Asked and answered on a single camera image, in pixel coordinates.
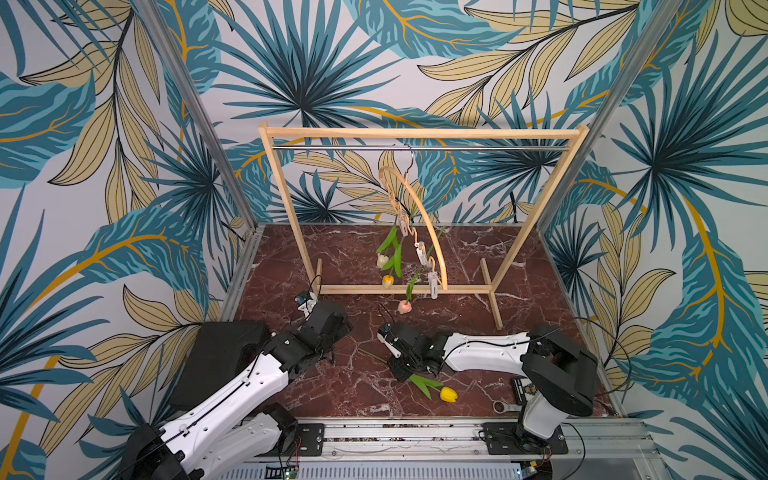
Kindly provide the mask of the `pink tulip flower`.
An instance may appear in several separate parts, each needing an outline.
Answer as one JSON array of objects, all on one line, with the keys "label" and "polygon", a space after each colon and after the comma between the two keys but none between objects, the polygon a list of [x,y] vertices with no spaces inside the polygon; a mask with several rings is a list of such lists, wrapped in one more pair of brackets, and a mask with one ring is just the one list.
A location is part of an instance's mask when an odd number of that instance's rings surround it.
[{"label": "pink tulip flower", "polygon": [[413,299],[414,289],[421,278],[423,270],[424,268],[420,267],[418,270],[416,270],[413,273],[410,280],[408,281],[406,291],[405,291],[405,299],[400,301],[397,307],[397,312],[400,315],[404,315],[412,311],[412,308],[413,308],[412,299]]}]

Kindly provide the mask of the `white tulip flower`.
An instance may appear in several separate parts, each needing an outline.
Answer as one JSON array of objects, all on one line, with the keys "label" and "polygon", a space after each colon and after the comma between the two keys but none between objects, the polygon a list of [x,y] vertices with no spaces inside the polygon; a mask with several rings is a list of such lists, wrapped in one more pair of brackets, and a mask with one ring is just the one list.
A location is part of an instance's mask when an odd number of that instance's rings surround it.
[{"label": "white tulip flower", "polygon": [[398,268],[401,253],[401,244],[398,240],[398,230],[399,228],[396,225],[393,225],[389,233],[386,235],[384,241],[376,250],[377,267],[380,270]]}]

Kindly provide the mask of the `tan wavy clothes hanger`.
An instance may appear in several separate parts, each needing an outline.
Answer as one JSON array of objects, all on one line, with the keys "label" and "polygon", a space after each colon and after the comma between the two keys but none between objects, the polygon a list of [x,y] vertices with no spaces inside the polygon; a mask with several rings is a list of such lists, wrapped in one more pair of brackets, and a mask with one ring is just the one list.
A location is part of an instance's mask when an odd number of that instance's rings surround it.
[{"label": "tan wavy clothes hanger", "polygon": [[414,187],[414,184],[409,180],[410,169],[415,165],[416,151],[411,145],[404,145],[404,148],[409,152],[411,157],[409,166],[404,172],[401,172],[395,163],[392,163],[391,166],[380,165],[379,180],[387,191],[388,201],[394,211],[395,225],[398,227],[399,215],[406,215],[408,217],[410,227],[410,234],[408,236],[412,237],[413,243],[422,241],[418,237],[414,222],[417,217],[421,219],[420,223],[424,225],[432,242],[430,250],[427,249],[429,254],[429,265],[423,267],[429,267],[431,268],[431,271],[435,271],[440,281],[439,287],[444,292],[448,292],[447,267],[438,232],[435,229],[434,222],[423,205],[420,196],[422,193],[420,186]]}]

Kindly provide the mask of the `yellow orange tulip flower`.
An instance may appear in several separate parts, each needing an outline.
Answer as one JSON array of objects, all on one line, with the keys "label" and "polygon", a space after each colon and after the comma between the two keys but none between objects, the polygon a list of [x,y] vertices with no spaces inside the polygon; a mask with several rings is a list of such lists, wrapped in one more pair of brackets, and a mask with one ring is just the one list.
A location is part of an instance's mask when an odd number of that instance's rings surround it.
[{"label": "yellow orange tulip flower", "polygon": [[389,242],[378,254],[379,269],[385,271],[382,285],[392,287],[397,279],[402,278],[402,244],[398,240]]}]

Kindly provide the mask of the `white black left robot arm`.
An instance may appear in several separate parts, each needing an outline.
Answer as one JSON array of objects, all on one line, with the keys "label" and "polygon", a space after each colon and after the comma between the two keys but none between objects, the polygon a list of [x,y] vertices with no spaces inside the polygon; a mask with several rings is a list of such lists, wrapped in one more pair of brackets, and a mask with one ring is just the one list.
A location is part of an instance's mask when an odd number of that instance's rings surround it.
[{"label": "white black left robot arm", "polygon": [[117,479],[215,479],[249,457],[283,451],[296,435],[295,418],[271,397],[331,356],[352,330],[345,309],[317,303],[298,327],[274,335],[232,380],[188,412],[130,436]]}]

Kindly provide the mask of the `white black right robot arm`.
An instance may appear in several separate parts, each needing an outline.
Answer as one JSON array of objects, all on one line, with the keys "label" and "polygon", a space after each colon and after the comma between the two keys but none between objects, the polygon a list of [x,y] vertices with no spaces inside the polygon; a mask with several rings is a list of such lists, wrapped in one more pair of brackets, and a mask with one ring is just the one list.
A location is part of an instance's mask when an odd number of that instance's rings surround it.
[{"label": "white black right robot arm", "polygon": [[441,332],[430,337],[407,323],[381,326],[378,340],[391,353],[395,378],[418,373],[491,371],[526,378],[535,388],[522,407],[515,435],[543,443],[570,417],[590,417],[594,410],[597,359],[558,328],[537,325],[506,336]]}]

